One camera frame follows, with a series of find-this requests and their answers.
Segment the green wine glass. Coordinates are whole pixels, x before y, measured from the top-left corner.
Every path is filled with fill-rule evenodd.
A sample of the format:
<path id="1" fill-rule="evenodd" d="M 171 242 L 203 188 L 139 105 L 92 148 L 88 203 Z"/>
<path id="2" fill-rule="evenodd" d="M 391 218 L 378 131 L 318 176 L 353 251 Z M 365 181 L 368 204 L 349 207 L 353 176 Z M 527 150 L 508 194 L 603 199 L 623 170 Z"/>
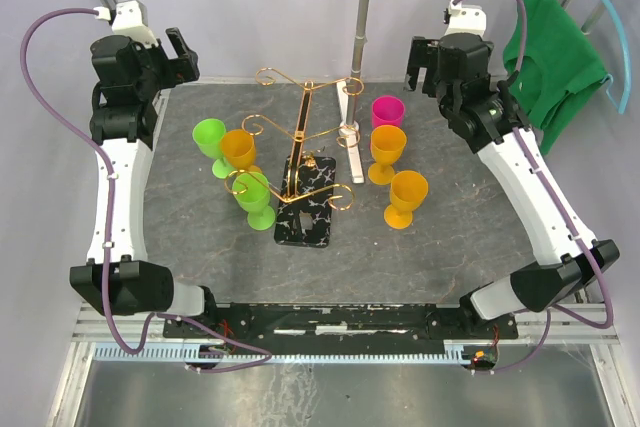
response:
<path id="1" fill-rule="evenodd" d="M 236 176 L 233 186 L 239 206 L 247 213 L 249 226 L 258 231 L 268 230 L 276 214 L 270 205 L 268 179 L 260 172 L 244 172 Z"/>
<path id="2" fill-rule="evenodd" d="M 225 179 L 233 167 L 225 158 L 220 142 L 227 133 L 224 122 L 217 118 L 208 118 L 200 121 L 192 131 L 192 138 L 200 152 L 213 159 L 212 173 L 218 179 Z"/>

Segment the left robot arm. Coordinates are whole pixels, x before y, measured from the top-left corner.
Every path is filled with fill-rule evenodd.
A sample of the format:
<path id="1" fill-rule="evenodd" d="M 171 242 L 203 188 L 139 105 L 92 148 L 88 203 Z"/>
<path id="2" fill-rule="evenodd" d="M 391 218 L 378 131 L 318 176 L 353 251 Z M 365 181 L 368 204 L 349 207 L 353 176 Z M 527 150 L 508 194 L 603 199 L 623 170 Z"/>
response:
<path id="1" fill-rule="evenodd" d="M 110 35 L 91 47 L 98 76 L 93 89 L 91 139 L 99 183 L 95 233 L 87 260 L 71 268 L 75 292 L 99 314 L 158 312 L 186 316 L 199 337 L 215 334 L 219 311 L 210 292 L 174 279 L 169 268 L 149 261 L 143 232 L 144 193 L 154 155 L 163 91 L 199 77 L 198 56 L 177 28 L 166 31 L 176 55 L 160 43 Z"/>

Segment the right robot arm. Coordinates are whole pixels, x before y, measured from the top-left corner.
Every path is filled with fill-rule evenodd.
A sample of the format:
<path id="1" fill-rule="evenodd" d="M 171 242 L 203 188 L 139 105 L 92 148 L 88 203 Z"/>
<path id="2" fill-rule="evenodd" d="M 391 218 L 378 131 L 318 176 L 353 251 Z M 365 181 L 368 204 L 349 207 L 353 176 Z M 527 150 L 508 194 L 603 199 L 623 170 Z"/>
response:
<path id="1" fill-rule="evenodd" d="M 558 308 L 591 283 L 604 284 L 619 257 L 611 239 L 599 240 L 561 192 L 535 134 L 510 87 L 511 74 L 491 81 L 493 45 L 472 33 L 411 40 L 405 85 L 436 99 L 448 128 L 462 138 L 499 182 L 528 235 L 534 262 L 462 298 L 459 329 L 478 338 L 494 319 Z"/>

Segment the green wine glass front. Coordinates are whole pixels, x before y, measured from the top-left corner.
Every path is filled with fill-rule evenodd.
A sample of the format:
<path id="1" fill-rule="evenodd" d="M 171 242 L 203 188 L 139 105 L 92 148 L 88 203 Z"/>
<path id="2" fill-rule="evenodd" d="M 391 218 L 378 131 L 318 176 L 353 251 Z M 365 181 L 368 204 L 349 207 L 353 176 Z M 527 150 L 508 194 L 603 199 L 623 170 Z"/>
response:
<path id="1" fill-rule="evenodd" d="M 244 172 L 236 176 L 233 186 L 239 206 L 247 213 L 249 226 L 258 231 L 268 230 L 276 214 L 270 205 L 268 179 L 260 172 Z"/>

